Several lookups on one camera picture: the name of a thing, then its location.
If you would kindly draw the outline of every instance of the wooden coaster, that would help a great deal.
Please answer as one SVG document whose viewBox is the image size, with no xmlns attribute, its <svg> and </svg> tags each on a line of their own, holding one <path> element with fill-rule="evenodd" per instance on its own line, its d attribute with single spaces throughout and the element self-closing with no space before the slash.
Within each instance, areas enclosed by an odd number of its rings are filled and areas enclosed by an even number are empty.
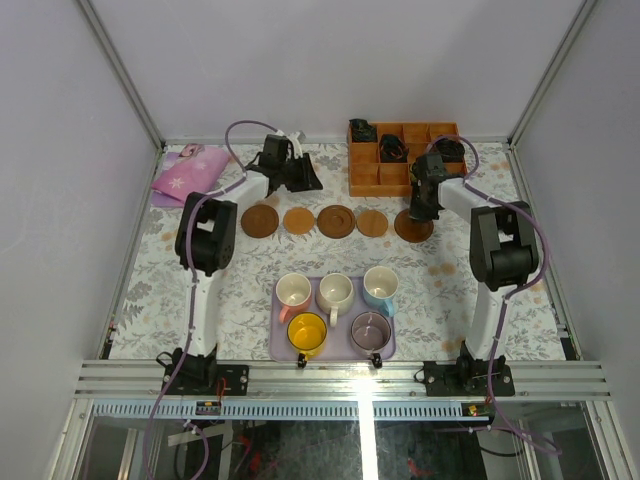
<svg viewBox="0 0 640 480">
<path fill-rule="evenodd" d="M 393 227 L 400 238 L 410 243 L 424 242 L 433 233 L 433 222 L 414 222 L 409 218 L 409 209 L 398 214 Z"/>
<path fill-rule="evenodd" d="M 269 205 L 254 205 L 242 215 L 240 225 L 244 233 L 253 238 L 264 238 L 278 228 L 280 217 Z"/>
<path fill-rule="evenodd" d="M 331 205 L 318 215 L 318 229 L 329 238 L 344 238 L 355 226 L 356 216 L 342 205 Z"/>
<path fill-rule="evenodd" d="M 378 210 L 365 210 L 358 216 L 358 230 L 367 237 L 381 237 L 389 228 L 389 221 Z"/>
<path fill-rule="evenodd" d="M 313 213 L 306 208 L 296 207 L 285 214 L 282 223 L 284 223 L 284 228 L 286 228 L 289 233 L 304 235 L 313 228 L 316 219 L 313 217 Z"/>
</svg>

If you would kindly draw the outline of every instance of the purple mug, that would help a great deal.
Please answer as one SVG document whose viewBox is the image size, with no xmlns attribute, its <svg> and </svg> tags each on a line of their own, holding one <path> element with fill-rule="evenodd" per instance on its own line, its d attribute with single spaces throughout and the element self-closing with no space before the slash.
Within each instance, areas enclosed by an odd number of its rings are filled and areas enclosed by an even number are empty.
<svg viewBox="0 0 640 480">
<path fill-rule="evenodd" d="M 389 320 L 376 312 L 361 313 L 351 324 L 351 345 L 356 352 L 371 359 L 375 368 L 382 367 L 380 352 L 391 340 Z"/>
</svg>

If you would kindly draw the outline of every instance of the gray wall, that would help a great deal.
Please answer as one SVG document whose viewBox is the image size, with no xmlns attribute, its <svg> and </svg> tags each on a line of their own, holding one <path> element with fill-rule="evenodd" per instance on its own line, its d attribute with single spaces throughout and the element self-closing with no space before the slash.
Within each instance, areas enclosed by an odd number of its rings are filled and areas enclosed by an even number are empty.
<svg viewBox="0 0 640 480">
<path fill-rule="evenodd" d="M 640 3 L 601 2 L 519 145 L 578 340 L 640 462 Z"/>
<path fill-rule="evenodd" d="M 241 118 L 335 138 L 354 116 L 506 136 L 581 0 L 94 3 L 166 138 Z"/>
<path fill-rule="evenodd" d="M 154 150 L 70 0 L 0 15 L 0 477 L 45 472 Z"/>
</svg>

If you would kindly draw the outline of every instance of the wooden organizer box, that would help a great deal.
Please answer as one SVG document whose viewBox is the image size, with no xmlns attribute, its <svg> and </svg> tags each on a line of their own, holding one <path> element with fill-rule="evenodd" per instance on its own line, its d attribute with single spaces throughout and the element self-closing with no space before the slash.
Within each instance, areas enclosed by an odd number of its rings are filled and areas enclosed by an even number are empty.
<svg viewBox="0 0 640 480">
<path fill-rule="evenodd" d="M 378 141 L 396 135 L 409 148 L 407 163 L 382 163 L 378 143 L 356 143 L 349 126 L 349 195 L 352 197 L 410 197 L 409 168 L 440 135 L 458 135 L 455 123 L 374 123 Z M 467 173 L 464 162 L 445 163 L 450 173 Z"/>
</svg>

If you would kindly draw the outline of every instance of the floral tablecloth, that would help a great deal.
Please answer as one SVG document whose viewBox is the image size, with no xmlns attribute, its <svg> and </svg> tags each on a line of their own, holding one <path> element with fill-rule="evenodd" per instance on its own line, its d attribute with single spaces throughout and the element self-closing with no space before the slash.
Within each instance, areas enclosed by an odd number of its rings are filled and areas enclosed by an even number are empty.
<svg viewBox="0 0 640 480">
<path fill-rule="evenodd" d="M 342 272 L 357 276 L 378 264 L 393 268 L 401 283 L 393 359 L 455 358 L 473 318 L 477 293 L 468 261 L 469 226 L 452 212 L 444 211 L 429 240 L 407 243 L 393 230 L 396 215 L 407 208 L 406 199 L 350 197 L 346 144 L 303 147 L 311 155 L 324 190 L 293 194 L 282 187 L 267 198 L 264 203 L 274 207 L 281 220 L 271 237 L 250 238 L 238 224 L 234 257 L 224 273 L 218 358 L 269 358 L 271 290 L 283 274 L 295 271 L 322 276 Z M 477 147 L 481 167 L 473 184 L 497 198 L 516 199 L 502 145 L 484 143 Z M 259 149 L 257 145 L 235 147 L 245 162 L 253 159 Z M 228 184 L 239 174 L 239 168 L 230 165 L 219 183 Z M 317 227 L 296 236 L 282 225 L 284 214 L 292 207 L 306 207 L 317 216 L 331 204 L 350 207 L 356 217 L 365 209 L 378 209 L 387 216 L 389 229 L 379 238 L 365 237 L 355 229 L 348 237 L 333 240 Z M 129 288 L 117 317 L 110 358 L 155 358 L 181 342 L 187 287 L 173 252 L 181 214 L 181 209 L 151 208 L 147 216 Z M 516 296 L 509 316 L 506 350 L 510 359 L 564 359 L 543 285 Z"/>
</svg>

